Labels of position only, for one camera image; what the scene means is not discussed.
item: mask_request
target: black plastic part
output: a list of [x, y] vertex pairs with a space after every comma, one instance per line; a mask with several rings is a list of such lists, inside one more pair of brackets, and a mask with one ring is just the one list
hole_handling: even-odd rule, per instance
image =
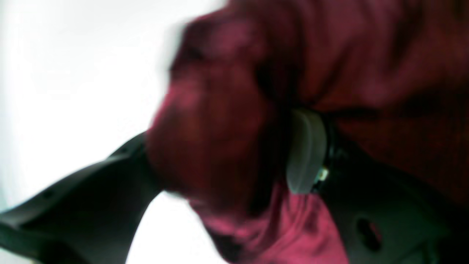
[[313, 192], [327, 205], [350, 264], [456, 263], [454, 256], [463, 255], [457, 248], [469, 246], [468, 237], [455, 237], [469, 234], [467, 212], [415, 177], [371, 159], [322, 117], [329, 175]]
[[142, 133], [0, 214], [0, 247], [43, 264], [125, 264], [140, 220], [161, 191], [156, 179]]

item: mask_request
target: maroon shirt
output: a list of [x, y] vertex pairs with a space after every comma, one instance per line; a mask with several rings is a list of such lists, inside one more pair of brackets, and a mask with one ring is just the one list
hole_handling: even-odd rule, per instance
[[232, 0], [187, 26], [148, 133], [231, 263], [346, 263], [320, 197], [285, 183], [290, 109], [469, 206], [469, 3]]

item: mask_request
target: white background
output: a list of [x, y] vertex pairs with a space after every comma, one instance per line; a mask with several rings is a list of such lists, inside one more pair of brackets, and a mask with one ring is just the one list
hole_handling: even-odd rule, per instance
[[[222, 0], [0, 0], [0, 209], [146, 130], [183, 24]], [[0, 256], [0, 263], [22, 264]], [[184, 201], [160, 195], [127, 264], [221, 264]]]

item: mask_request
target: red cloth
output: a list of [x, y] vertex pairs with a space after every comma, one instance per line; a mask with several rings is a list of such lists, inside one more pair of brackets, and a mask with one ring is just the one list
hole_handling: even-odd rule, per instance
[[233, 0], [187, 26], [170, 74], [149, 158], [229, 262], [347, 262], [321, 199], [285, 184], [297, 106], [469, 205], [467, 1]]

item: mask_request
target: small hole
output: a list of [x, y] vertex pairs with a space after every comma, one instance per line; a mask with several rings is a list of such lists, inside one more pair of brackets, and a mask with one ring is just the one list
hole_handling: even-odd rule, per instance
[[53, 191], [45, 191], [45, 192], [42, 194], [42, 197], [44, 197], [45, 199], [49, 199], [49, 198], [51, 198], [53, 195], [54, 195], [54, 192], [53, 192]]
[[359, 219], [357, 222], [357, 231], [362, 243], [371, 251], [381, 249], [382, 237], [378, 227], [366, 219]]

